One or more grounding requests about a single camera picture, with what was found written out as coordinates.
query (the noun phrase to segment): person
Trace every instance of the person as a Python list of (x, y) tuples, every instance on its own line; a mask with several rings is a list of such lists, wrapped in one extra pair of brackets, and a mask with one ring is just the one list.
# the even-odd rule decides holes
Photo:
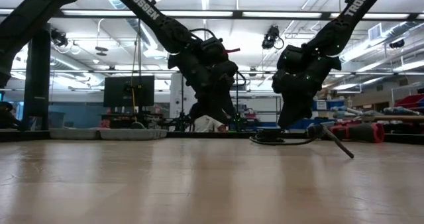
[[(208, 132), (216, 132), (216, 133), (227, 133), (226, 120), (223, 119), (218, 121), (206, 114), (203, 111), (202, 105), (199, 103), (194, 104), (189, 112), (189, 115), (192, 119), (192, 125), (190, 125), (185, 131), (187, 132), (197, 132), (197, 133), (208, 133)], [(225, 118), (228, 119), (228, 115), (224, 112)]]
[(11, 113), (12, 110), (12, 104), (6, 101), (0, 102), (0, 129), (17, 129), (23, 131), (22, 122), (13, 116)]

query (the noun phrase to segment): ceiling light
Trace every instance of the ceiling light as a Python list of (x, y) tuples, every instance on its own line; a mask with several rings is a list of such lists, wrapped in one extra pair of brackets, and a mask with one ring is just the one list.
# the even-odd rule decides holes
[(414, 68), (418, 68), (420, 66), (424, 66), (424, 61), (418, 61), (418, 62), (411, 62), (408, 64), (404, 64), (398, 68), (393, 69), (393, 72), (402, 72), (402, 71), (408, 71)]
[(356, 85), (357, 84), (343, 84), (343, 85), (338, 85), (337, 87), (334, 87), (333, 89), (336, 89), (336, 90), (349, 89)]
[(232, 11), (163, 11), (167, 16), (187, 16), (187, 17), (231, 17)]
[(17, 72), (11, 72), (11, 76), (13, 78), (17, 78), (17, 79), (20, 79), (20, 80), (25, 80), (25, 78), (26, 78), (26, 76), (19, 74)]
[(321, 17), (321, 13), (291, 13), (291, 12), (243, 12), (244, 17), (271, 17), (271, 18), (306, 18), (314, 19)]
[(13, 9), (0, 9), (0, 15), (10, 15), (12, 13)]
[(81, 82), (77, 82), (75, 80), (69, 79), (69, 78), (63, 78), (63, 77), (57, 77), (52, 78), (53, 82), (56, 82), (60, 85), (66, 86), (66, 87), (72, 87), (72, 88), (88, 88), (88, 85), (85, 85)]
[(330, 75), (349, 75), (351, 72), (329, 72)]
[(89, 70), (51, 70), (52, 73), (86, 73), (89, 72)]
[(75, 67), (74, 65), (69, 64), (69, 63), (67, 63), (67, 62), (65, 62), (65, 61), (63, 61), (63, 60), (60, 60), (60, 59), (57, 59), (57, 58), (56, 58), (56, 61), (58, 61), (58, 62), (60, 62), (60, 63), (62, 63), (62, 64), (65, 64), (65, 65), (67, 65), (68, 67), (70, 67), (70, 68), (72, 68), (72, 69), (74, 69), (74, 70), (79, 70), (79, 68), (77, 68), (77, 67)]
[(424, 76), (424, 72), (400, 72), (404, 76)]
[(371, 79), (371, 80), (364, 82), (362, 85), (371, 84), (373, 82), (380, 81), (381, 79), (383, 79), (383, 78), (374, 78), (374, 79)]
[(367, 66), (365, 66), (361, 69), (358, 69), (357, 72), (365, 72), (365, 71), (371, 70), (372, 68), (376, 68), (379, 65), (380, 65), (380, 63), (375, 62), (375, 63), (367, 65)]
[(379, 75), (379, 76), (391, 76), (394, 72), (357, 72), (356, 75)]
[[(338, 13), (332, 13), (330, 19), (335, 19), (339, 16)], [(363, 19), (406, 19), (409, 14), (398, 14), (398, 13), (367, 13)]]
[(360, 94), (361, 91), (338, 91), (337, 94)]
[(135, 14), (130, 10), (87, 10), (87, 9), (64, 9), (61, 12), (65, 16), (85, 16), (85, 17), (133, 17)]

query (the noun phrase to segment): monitor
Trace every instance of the monitor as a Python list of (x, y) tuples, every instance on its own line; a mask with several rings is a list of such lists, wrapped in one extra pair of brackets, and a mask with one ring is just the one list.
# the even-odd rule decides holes
[(104, 107), (132, 107), (133, 93), (138, 107), (154, 105), (154, 76), (105, 78)]

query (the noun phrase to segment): wooden floor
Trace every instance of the wooden floor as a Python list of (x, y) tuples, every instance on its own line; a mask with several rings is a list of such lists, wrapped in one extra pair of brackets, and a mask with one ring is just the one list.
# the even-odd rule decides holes
[(0, 143), (0, 223), (424, 223), (424, 146)]

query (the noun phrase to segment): robotic arm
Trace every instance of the robotic arm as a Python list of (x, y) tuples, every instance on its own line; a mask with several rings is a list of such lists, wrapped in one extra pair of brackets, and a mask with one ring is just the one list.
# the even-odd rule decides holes
[(313, 97), (331, 69), (341, 70), (340, 54), (350, 36), (377, 0), (346, 0), (346, 8), (327, 23), (314, 39), (301, 48), (287, 46), (277, 62), (272, 88), (281, 93), (284, 104), (278, 125), (286, 129), (302, 118), (312, 116)]
[[(0, 87), (5, 87), (10, 78), (16, 53), (51, 17), (60, 13), (60, 7), (75, 1), (24, 0), (0, 24)], [(238, 67), (229, 61), (222, 39), (212, 34), (203, 41), (177, 20), (162, 14), (154, 6), (155, 1), (121, 1), (152, 29), (170, 54), (175, 54), (169, 57), (168, 68), (178, 67), (203, 104), (202, 111), (218, 121), (225, 117), (222, 109), (234, 115), (229, 90)]]

